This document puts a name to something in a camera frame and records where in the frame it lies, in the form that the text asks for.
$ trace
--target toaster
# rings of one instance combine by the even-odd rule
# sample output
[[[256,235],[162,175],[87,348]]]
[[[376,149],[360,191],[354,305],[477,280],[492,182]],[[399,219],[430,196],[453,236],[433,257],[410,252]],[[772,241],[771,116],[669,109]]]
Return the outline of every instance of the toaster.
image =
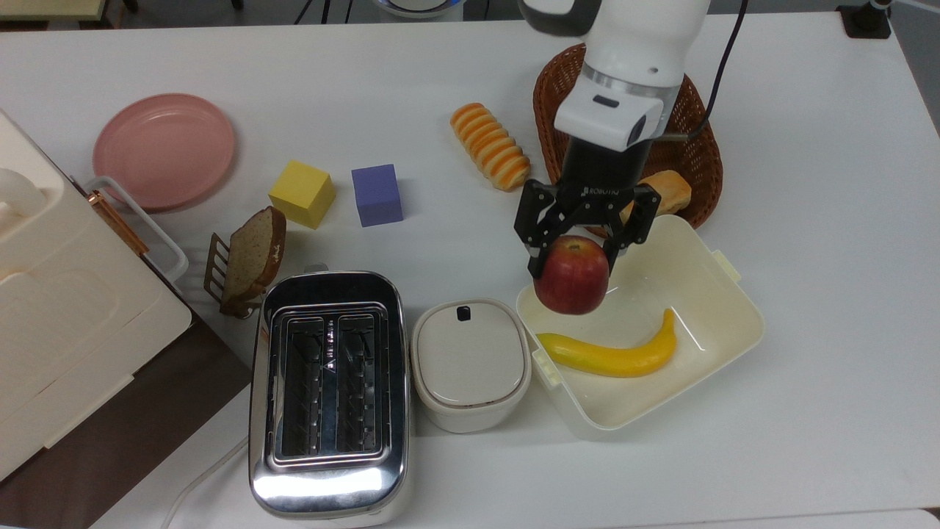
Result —
[[[287,278],[265,297],[249,419],[249,484],[307,527],[395,518],[411,494],[410,377],[398,291],[371,272]]]

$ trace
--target yellow banana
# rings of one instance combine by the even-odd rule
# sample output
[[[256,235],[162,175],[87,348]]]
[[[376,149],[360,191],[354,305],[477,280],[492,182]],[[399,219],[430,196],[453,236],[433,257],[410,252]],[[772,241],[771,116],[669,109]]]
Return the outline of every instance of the yellow banana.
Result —
[[[618,349],[589,344],[561,334],[537,335],[556,363],[605,377],[642,377],[662,368],[676,351],[675,314],[663,312],[663,325],[651,340],[638,347]]]

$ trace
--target red apple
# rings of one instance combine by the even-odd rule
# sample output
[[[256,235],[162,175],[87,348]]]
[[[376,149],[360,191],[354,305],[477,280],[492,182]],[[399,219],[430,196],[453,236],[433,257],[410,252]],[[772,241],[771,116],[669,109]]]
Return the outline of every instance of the red apple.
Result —
[[[587,314],[601,305],[609,276],[603,248],[586,237],[564,235],[548,248],[535,295],[556,313]]]

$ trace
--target white table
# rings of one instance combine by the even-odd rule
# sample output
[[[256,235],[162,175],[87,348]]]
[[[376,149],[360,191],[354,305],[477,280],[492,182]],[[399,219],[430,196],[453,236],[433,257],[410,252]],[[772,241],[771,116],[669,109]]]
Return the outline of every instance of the white table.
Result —
[[[146,480],[109,510],[93,529],[125,529],[133,520],[134,527],[159,527],[177,494],[204,469],[220,459],[228,447],[234,446],[247,428],[248,390],[246,389],[199,429],[172,456],[154,470]],[[251,496],[248,480],[247,451],[242,449],[228,463],[186,497],[170,527],[205,529],[297,529],[293,521],[273,519]],[[428,526],[458,525],[447,513]],[[414,527],[413,512],[383,527]],[[542,527],[544,517],[534,513],[520,527]],[[737,521],[713,521],[646,529],[940,529],[940,521],[924,510],[890,510],[857,513],[824,514]]]
[[[704,92],[732,22],[709,17],[690,56]],[[0,106],[80,176],[97,133],[132,101],[184,91],[230,116],[239,154],[225,186],[158,221],[193,262],[184,294],[249,358],[250,322],[213,312],[201,267],[209,233],[227,236],[264,207],[291,158],[330,171],[338,197],[319,230],[290,227],[282,275],[313,262],[375,270],[399,287],[411,322],[459,298],[512,304],[529,281],[511,230],[518,195],[475,173],[447,118],[485,103],[540,168],[531,87],[571,43],[521,22],[0,35]],[[749,16],[713,126],[725,188],[698,232],[744,276],[767,321],[763,342],[614,442],[572,436],[537,384],[489,432],[448,435],[421,417],[417,494],[397,526],[614,527],[940,505],[940,141],[900,47],[848,40],[832,13]],[[349,171],[383,163],[396,164],[406,218],[363,229]],[[183,455],[191,474],[175,483],[235,444],[239,417],[206,441],[214,455]],[[242,501],[243,476],[218,477],[211,498],[194,496],[207,503],[191,524],[262,524],[245,514],[260,511]]]

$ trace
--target pink plate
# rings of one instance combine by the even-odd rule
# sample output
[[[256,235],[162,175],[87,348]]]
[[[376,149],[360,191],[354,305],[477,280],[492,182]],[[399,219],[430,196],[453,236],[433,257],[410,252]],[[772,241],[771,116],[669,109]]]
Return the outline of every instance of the pink plate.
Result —
[[[152,212],[208,193],[234,153],[235,134],[218,107],[193,95],[161,94],[131,104],[104,125],[91,165]]]

